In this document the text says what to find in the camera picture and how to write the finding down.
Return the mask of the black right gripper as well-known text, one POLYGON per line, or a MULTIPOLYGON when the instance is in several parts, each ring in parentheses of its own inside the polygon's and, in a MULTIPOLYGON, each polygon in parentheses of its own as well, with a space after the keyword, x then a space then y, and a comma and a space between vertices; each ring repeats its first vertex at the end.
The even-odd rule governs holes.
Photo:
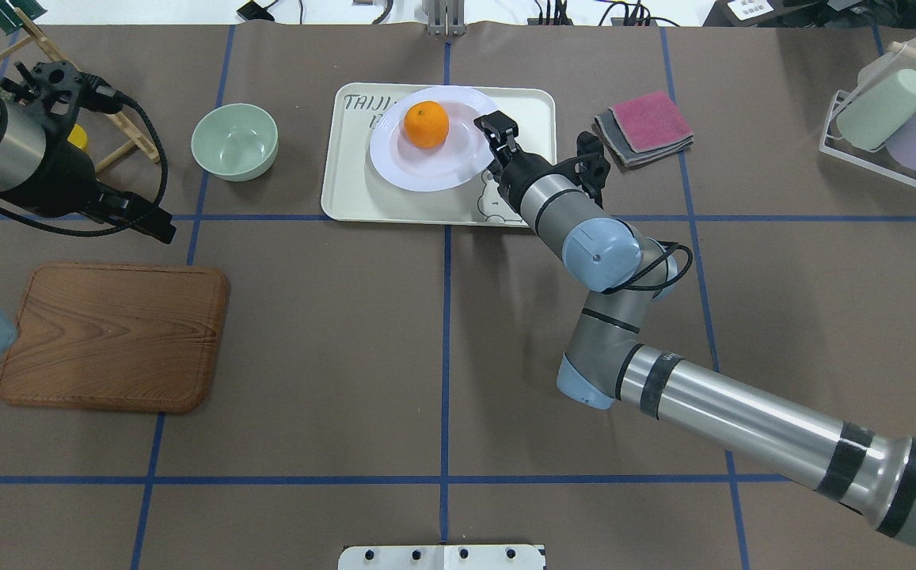
POLYGON ((536 153, 519 150, 516 137, 519 125, 504 112, 490 112, 473 119, 473 125, 482 132, 492 153, 488 165, 498 194, 515 213, 522 212, 524 195, 529 187, 548 176, 554 165, 536 153))

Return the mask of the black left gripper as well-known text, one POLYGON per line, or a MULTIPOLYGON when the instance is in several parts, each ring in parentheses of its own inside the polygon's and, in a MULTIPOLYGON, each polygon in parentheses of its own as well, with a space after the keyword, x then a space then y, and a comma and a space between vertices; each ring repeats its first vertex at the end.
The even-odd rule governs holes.
POLYGON ((89 214, 161 243, 172 243, 177 231, 172 214, 149 199, 100 183, 91 158, 70 142, 52 145, 26 181, 26 210, 45 218, 89 214))

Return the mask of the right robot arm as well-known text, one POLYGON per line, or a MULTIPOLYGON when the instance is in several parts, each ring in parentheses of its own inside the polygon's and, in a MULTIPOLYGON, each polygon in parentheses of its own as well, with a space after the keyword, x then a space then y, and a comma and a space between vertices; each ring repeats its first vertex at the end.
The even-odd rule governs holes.
POLYGON ((707 438, 916 548, 916 219, 689 214, 690 245, 602 208, 598 135, 552 165, 473 121, 499 194, 589 291, 557 385, 707 438))

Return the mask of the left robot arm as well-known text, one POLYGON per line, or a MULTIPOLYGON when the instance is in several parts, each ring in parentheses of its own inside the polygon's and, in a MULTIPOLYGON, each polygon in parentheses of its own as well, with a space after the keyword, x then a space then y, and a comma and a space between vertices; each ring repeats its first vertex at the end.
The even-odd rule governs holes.
POLYGON ((67 61, 17 65, 21 82, 0 82, 0 215, 72 238, 102 238, 133 230, 171 243, 175 226, 161 206, 169 162, 142 105, 95 74, 67 61), (158 151, 160 180, 153 199, 99 180, 89 155, 70 141, 80 111, 139 116, 158 151))

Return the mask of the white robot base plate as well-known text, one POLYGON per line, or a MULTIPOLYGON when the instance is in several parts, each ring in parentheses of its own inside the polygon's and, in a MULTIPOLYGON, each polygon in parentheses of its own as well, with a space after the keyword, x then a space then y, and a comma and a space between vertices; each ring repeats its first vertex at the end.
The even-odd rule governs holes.
POLYGON ((338 569, 547 569, 543 545, 356 545, 338 569))

